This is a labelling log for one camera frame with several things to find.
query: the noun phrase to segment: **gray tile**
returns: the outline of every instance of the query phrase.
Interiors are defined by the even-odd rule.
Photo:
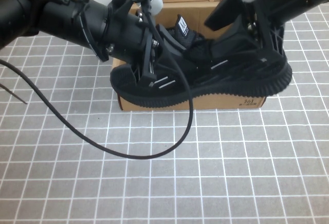
[[[24,115],[27,105],[23,103],[9,103],[6,115]]]
[[[226,176],[248,176],[248,163],[246,159],[225,159]]]
[[[53,162],[34,162],[30,171],[30,179],[50,179],[54,167]]]
[[[284,115],[288,125],[307,124],[307,117],[303,111],[285,111]]]
[[[220,126],[222,125],[240,125],[238,112],[218,113]]]
[[[137,135],[133,134],[134,132],[138,132],[138,131],[139,131],[139,129],[136,129],[136,130],[132,129],[130,131],[129,128],[109,129],[107,143],[127,143],[129,140],[130,132],[131,132],[130,142],[138,142],[135,140]],[[151,129],[149,129],[149,133],[150,133],[150,135],[149,135],[150,139],[147,141],[151,140]]]
[[[317,41],[300,41],[303,50],[319,50],[320,46]]]
[[[149,175],[149,161],[128,161],[127,177],[148,177]]]
[[[57,162],[53,178],[69,179],[75,178],[78,169],[78,162]]]
[[[176,127],[175,128],[175,141],[178,141],[181,139],[181,137],[183,136],[183,134],[185,133],[185,128],[183,127]],[[196,142],[196,128],[192,128],[189,132],[189,134],[187,135],[186,142]]]
[[[305,51],[304,52],[308,61],[325,61],[323,53],[319,51]]]
[[[243,142],[223,143],[224,158],[246,158],[246,152]]]
[[[22,120],[23,120],[23,117],[8,117],[8,116],[5,116],[3,118],[0,129],[1,130],[19,129]]]
[[[0,219],[15,219],[20,201],[0,200]]]
[[[329,182],[326,177],[304,177],[309,195],[329,194]]]
[[[6,162],[10,158],[13,146],[1,146],[0,147],[0,161]]]
[[[198,218],[202,217],[200,198],[177,198],[178,218]]]
[[[279,194],[278,184],[274,177],[253,177],[252,184],[256,196],[276,196]]]
[[[318,97],[320,96],[320,92],[319,89],[317,87],[317,85],[315,84],[305,84],[305,85],[299,85],[298,86],[299,92],[300,92],[300,96],[305,97],[305,96],[315,96]]]
[[[199,141],[211,142],[219,141],[220,136],[217,127],[198,127],[197,138]]]
[[[131,124],[132,127],[141,127],[141,126],[151,127],[151,123],[152,123],[152,114],[132,114],[132,124]]]
[[[236,219],[232,221],[232,224],[256,224],[258,223],[255,219]]]
[[[226,198],[203,198],[204,216],[229,217],[228,201]]]
[[[24,198],[46,198],[49,181],[27,181]]]
[[[58,154],[59,161],[79,160],[82,145],[62,145]]]
[[[18,212],[18,219],[40,219],[44,200],[23,200]]]
[[[16,137],[17,137],[17,133],[18,133],[18,131],[15,131],[15,130],[1,130],[0,143],[2,145],[14,145]],[[22,136],[19,136],[16,144],[20,144],[18,142],[21,141],[21,139],[22,139]]]
[[[232,217],[256,217],[256,207],[252,197],[230,198],[230,208]]]
[[[274,159],[274,165],[278,176],[299,176],[296,159]]]
[[[223,176],[224,169],[222,160],[200,160],[200,173],[201,176]]]
[[[265,125],[284,125],[285,120],[282,112],[262,112]]]
[[[295,157],[291,142],[270,142],[273,157]]]
[[[80,66],[79,77],[93,77],[96,75],[97,66]]]
[[[283,217],[280,197],[257,197],[258,214],[260,217]]]
[[[217,160],[212,160],[208,162],[208,160],[201,160],[200,161],[200,169],[201,175],[206,176],[209,173],[216,173],[219,172],[219,165],[215,165],[214,162]],[[198,161],[197,160],[176,160],[176,176],[199,176],[199,169],[198,169]]]
[[[245,141],[266,141],[265,130],[263,127],[243,127],[243,134]]]
[[[327,216],[329,214],[328,204],[329,197],[328,196],[317,196],[309,198],[310,204],[313,209],[313,213],[315,216]]]
[[[174,160],[153,160],[152,177],[172,177],[174,176]]]
[[[93,139],[93,140],[96,141],[97,143],[101,143],[98,139]],[[101,151],[100,149],[93,147],[90,144],[83,145],[81,160],[102,160],[103,158],[104,158],[104,152]]]
[[[324,110],[321,97],[303,97],[303,104],[306,110]]]
[[[34,161],[55,161],[58,148],[57,145],[38,146],[35,151]]]
[[[91,219],[95,216],[95,210],[95,199],[74,199],[72,202],[70,218]]]
[[[298,162],[303,175],[325,175],[320,158],[299,158]]]
[[[305,195],[301,177],[279,177],[279,186],[282,195]]]
[[[122,199],[99,199],[97,218],[121,218],[121,212]]]
[[[323,71],[328,70],[329,68],[327,62],[325,61],[310,61],[309,65],[312,71]]]
[[[200,181],[198,178],[176,179],[177,196],[200,196]]]
[[[198,126],[217,126],[217,113],[196,113]]]
[[[203,196],[226,196],[226,184],[224,178],[202,178]]]
[[[252,196],[250,178],[227,178],[229,196]]]
[[[261,224],[285,224],[286,221],[282,219],[261,219]]]
[[[304,110],[302,102],[299,97],[281,98],[280,101],[281,101],[283,110]],[[313,98],[309,98],[310,104],[312,104],[312,101],[313,101]]]
[[[199,143],[200,158],[220,158],[221,156],[220,143]]]
[[[124,179],[102,179],[100,197],[122,197]]]
[[[311,22],[310,24],[313,30],[328,30],[328,25],[326,22]]]
[[[270,157],[266,142],[246,142],[248,157]]]
[[[52,180],[49,198],[71,198],[74,184],[74,180]]]
[[[97,197],[98,187],[99,187],[98,179],[77,180],[74,197],[76,198]]]
[[[175,126],[186,126],[189,120],[189,113],[175,113]],[[195,125],[195,117],[193,119],[192,125]]]
[[[66,219],[70,207],[70,200],[48,200],[46,204],[45,219]]]
[[[173,142],[173,128],[153,128],[153,142]]]
[[[175,198],[152,198],[150,218],[174,218]]]
[[[294,125],[289,126],[291,139],[293,140],[312,140],[312,132],[309,126]]]
[[[176,150],[176,158],[198,158],[196,143],[183,143]]]
[[[301,71],[309,71],[309,66],[308,66],[309,63],[311,63],[311,62],[292,61],[289,64],[292,67],[294,72],[301,72]]]
[[[319,157],[315,142],[298,141],[294,142],[297,157]]]
[[[105,161],[103,175],[105,178],[116,178],[125,176],[126,161]]]
[[[95,83],[95,77],[77,78],[76,88],[93,88]]]
[[[240,127],[220,127],[222,141],[243,141]]]
[[[42,122],[41,120],[39,127],[35,127],[36,129],[40,129],[42,127]],[[61,129],[63,128],[63,123],[56,117],[56,116],[47,116],[45,119],[45,124],[43,126],[43,129]]]
[[[128,198],[124,201],[123,218],[147,218],[149,200]]]
[[[329,125],[312,125],[312,130],[316,140],[327,140]]]
[[[94,89],[93,100],[111,100],[112,94],[113,94],[112,92],[113,92],[113,90],[110,88]],[[84,98],[87,99],[88,97],[89,97],[89,95],[85,94]]]
[[[260,112],[240,112],[241,124],[242,125],[262,125],[262,117]]]
[[[101,176],[101,161],[82,161],[80,163],[78,178],[98,178]]]
[[[153,127],[173,126],[174,114],[153,114]]]
[[[0,189],[0,198],[20,198],[25,181],[3,181]]]
[[[317,144],[321,156],[329,157],[329,143],[327,141],[318,141]]]
[[[283,204],[287,216],[310,216],[306,197],[284,197]]]
[[[109,101],[92,102],[92,107],[90,109],[91,114],[103,114],[103,113],[109,113],[110,111],[111,111],[111,102]]]
[[[5,179],[26,179],[30,163],[10,163]]]
[[[126,197],[147,197],[149,195],[149,182],[147,178],[133,178],[126,180]]]
[[[249,159],[249,166],[252,176],[275,175],[271,159]]]
[[[107,128],[108,115],[90,115],[88,120],[88,128]]]
[[[120,129],[119,131],[116,131],[117,133],[122,133],[123,138],[126,138],[126,134],[129,135],[129,129]],[[151,128],[131,128],[130,130],[130,142],[131,143],[139,143],[139,142],[150,142],[151,141]],[[157,137],[154,138],[153,134],[153,142],[156,142],[157,140],[163,140],[164,136],[162,134],[161,130],[156,131]],[[126,140],[118,140],[119,142],[128,142],[128,138]]]

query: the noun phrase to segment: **robotic arm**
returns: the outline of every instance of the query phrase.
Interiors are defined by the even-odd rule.
[[[205,25],[212,30],[230,28],[216,40],[198,42],[187,49],[162,25],[155,26],[151,0],[113,0],[108,6],[93,0],[0,0],[0,50],[19,36],[42,31],[92,49],[101,61],[115,57],[127,62],[114,69],[111,81],[128,101],[133,96],[139,105],[169,106],[186,100],[187,92],[190,119],[183,137],[165,152],[152,156],[125,155],[91,141],[70,125],[18,69],[5,61],[0,63],[20,74],[55,115],[91,145],[124,158],[153,159],[170,153],[184,141],[192,124],[193,97],[210,94],[208,89],[216,92],[216,88],[224,87],[228,94],[245,96],[270,96],[282,91],[291,80],[283,50],[284,24],[328,1],[222,0]],[[136,15],[129,13],[134,3],[142,7]],[[246,59],[255,64],[248,64]],[[263,84],[257,91],[248,89],[255,77],[248,72],[251,69]],[[284,83],[268,76],[274,73]],[[161,85],[162,80],[170,82]],[[128,84],[133,85],[134,95],[125,92]],[[240,92],[231,91],[232,87]]]

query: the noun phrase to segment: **shoe sole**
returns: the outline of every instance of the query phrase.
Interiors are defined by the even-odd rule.
[[[185,91],[170,97],[141,97],[127,93],[119,87],[120,83],[122,83],[122,81],[126,81],[127,78],[130,78],[131,83],[133,83],[134,80],[131,78],[131,71],[128,71],[127,68],[126,71],[125,68],[119,68],[115,68],[113,70],[111,74],[111,84],[114,91],[128,102],[141,107],[163,108],[174,106],[188,100],[188,96]],[[193,98],[212,94],[227,94],[251,98],[269,97],[285,90],[290,84],[292,77],[292,68],[288,63],[286,63],[278,74],[267,79],[218,82],[212,85],[191,88],[191,92]]]

